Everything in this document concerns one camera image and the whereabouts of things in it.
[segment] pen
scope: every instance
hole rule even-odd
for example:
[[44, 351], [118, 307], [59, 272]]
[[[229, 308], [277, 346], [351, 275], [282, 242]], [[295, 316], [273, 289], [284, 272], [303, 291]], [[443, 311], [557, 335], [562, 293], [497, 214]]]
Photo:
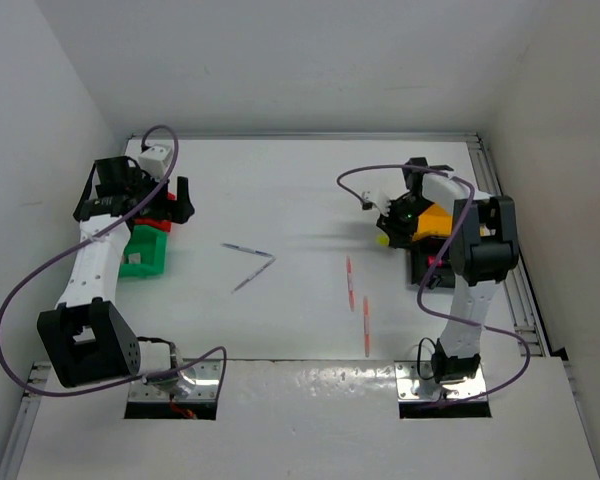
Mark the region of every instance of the pen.
[[222, 245], [225, 248], [230, 248], [231, 250], [237, 250], [239, 252], [244, 252], [244, 253], [252, 253], [254, 255], [260, 255], [261, 257], [267, 257], [267, 258], [273, 257], [273, 255], [271, 255], [270, 253], [263, 252], [260, 250], [254, 250], [253, 248], [241, 247], [240, 245], [234, 245], [233, 243], [221, 243], [220, 245]]
[[353, 270], [351, 268], [351, 259], [347, 255], [347, 289], [349, 290], [349, 307], [353, 312], [356, 309], [356, 299], [353, 294]]
[[362, 310], [364, 315], [364, 356], [369, 358], [371, 352], [371, 332], [369, 331], [369, 300], [365, 296], [362, 300]]
[[253, 280], [258, 275], [260, 275], [262, 272], [264, 272], [275, 261], [276, 261], [276, 257], [271, 256], [271, 258], [269, 259], [269, 261], [267, 263], [265, 263], [258, 270], [256, 270], [255, 272], [253, 272], [251, 275], [249, 275], [243, 281], [241, 281], [236, 288], [234, 288], [233, 290], [231, 290], [231, 293], [236, 293], [238, 290], [240, 290], [242, 287], [244, 287], [247, 283], [249, 283], [251, 280]]

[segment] green block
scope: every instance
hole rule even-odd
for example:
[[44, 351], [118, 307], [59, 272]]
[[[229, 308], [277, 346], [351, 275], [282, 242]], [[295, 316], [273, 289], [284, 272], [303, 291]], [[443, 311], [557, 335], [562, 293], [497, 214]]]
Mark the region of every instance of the green block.
[[148, 225], [136, 225], [124, 249], [118, 277], [150, 277], [164, 273], [167, 234]]

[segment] red marker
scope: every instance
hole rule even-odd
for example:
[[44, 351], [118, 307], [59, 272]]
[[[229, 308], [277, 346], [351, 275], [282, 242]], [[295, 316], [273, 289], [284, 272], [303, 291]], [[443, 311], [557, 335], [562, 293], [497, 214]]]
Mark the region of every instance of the red marker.
[[353, 271], [351, 269], [351, 259], [347, 255], [347, 288], [349, 289], [349, 307], [351, 311], [356, 309], [356, 299], [353, 295]]
[[371, 352], [371, 332], [369, 331], [369, 300], [365, 296], [362, 299], [362, 311], [364, 316], [364, 356], [369, 358]]

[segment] white table surface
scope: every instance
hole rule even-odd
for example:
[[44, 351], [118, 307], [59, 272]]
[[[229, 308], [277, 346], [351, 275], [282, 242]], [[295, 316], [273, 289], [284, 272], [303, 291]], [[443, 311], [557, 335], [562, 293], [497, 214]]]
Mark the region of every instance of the white table surface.
[[[139, 142], [131, 141], [135, 156]], [[473, 180], [464, 143], [333, 140], [185, 140], [176, 173], [190, 178], [197, 212], [175, 226], [165, 275], [119, 283], [117, 306], [138, 335], [175, 340], [194, 356], [223, 344], [233, 359], [218, 419], [123, 420], [127, 389], [43, 399], [19, 479], [595, 479], [558, 359], [534, 359], [490, 399], [493, 418], [400, 420], [393, 359], [413, 358], [428, 318], [405, 287], [404, 253], [376, 246], [376, 213], [335, 187], [336, 175], [426, 156]], [[399, 171], [361, 174], [357, 188], [403, 192]], [[262, 259], [278, 261], [234, 295]], [[360, 304], [349, 311], [345, 256], [359, 299], [369, 296], [372, 359]], [[427, 302], [448, 311], [450, 295]], [[503, 292], [488, 323], [511, 328]], [[516, 343], [486, 334], [488, 385], [521, 365]], [[59, 389], [52, 375], [49, 389]]]
[[[129, 143], [136, 157], [140, 142]], [[377, 211], [335, 185], [344, 170], [404, 163], [425, 156], [474, 181], [465, 143], [333, 140], [184, 140], [175, 174], [189, 177], [196, 214], [174, 225], [163, 276], [122, 280], [117, 306], [137, 335], [173, 339], [194, 356], [225, 345], [240, 359], [362, 359], [362, 296], [371, 307], [371, 358], [410, 358], [423, 336], [445, 322], [422, 313], [407, 288], [405, 252], [376, 244]], [[358, 189], [405, 192], [401, 170], [368, 172], [347, 182]], [[264, 250], [277, 261], [235, 294], [230, 291], [265, 259], [222, 248], [228, 242]], [[350, 255], [358, 305], [348, 304]], [[427, 296], [448, 312], [451, 293]], [[504, 291], [487, 322], [511, 328]], [[510, 339], [485, 337], [516, 359]]]

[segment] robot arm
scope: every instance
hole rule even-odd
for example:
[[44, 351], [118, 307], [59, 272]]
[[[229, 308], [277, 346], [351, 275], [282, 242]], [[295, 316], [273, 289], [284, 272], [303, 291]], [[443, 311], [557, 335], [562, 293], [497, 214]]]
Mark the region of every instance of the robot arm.
[[[93, 242], [78, 252], [55, 309], [40, 313], [37, 324], [51, 363], [65, 387], [136, 375], [141, 368], [164, 370], [174, 366], [169, 346], [141, 345], [115, 307], [120, 261], [135, 218], [102, 237], [94, 237], [156, 187], [170, 158], [169, 147], [154, 146], [140, 155], [139, 162], [129, 157], [95, 161], [74, 212], [80, 223], [81, 241], [93, 237]], [[100, 183], [96, 186], [96, 197], [90, 199], [96, 171]], [[138, 217], [185, 223], [193, 213], [188, 180], [178, 177], [176, 199], [168, 197], [165, 185]], [[160, 358], [156, 359], [154, 354], [158, 350]]]
[[[428, 167], [426, 159], [411, 159], [407, 164]], [[428, 167], [450, 170], [446, 166]], [[393, 246], [409, 248], [417, 230], [418, 217], [432, 204], [452, 217], [452, 227], [466, 205], [469, 191], [463, 185], [432, 173], [404, 171], [409, 192], [377, 205], [368, 194], [365, 199], [380, 210], [378, 227], [385, 231]], [[451, 315], [483, 325], [489, 304], [507, 273], [518, 262], [519, 247], [513, 200], [475, 192], [469, 214], [454, 238], [449, 261], [455, 276]], [[432, 357], [437, 383], [455, 382], [473, 377], [480, 365], [482, 328], [448, 321]]]

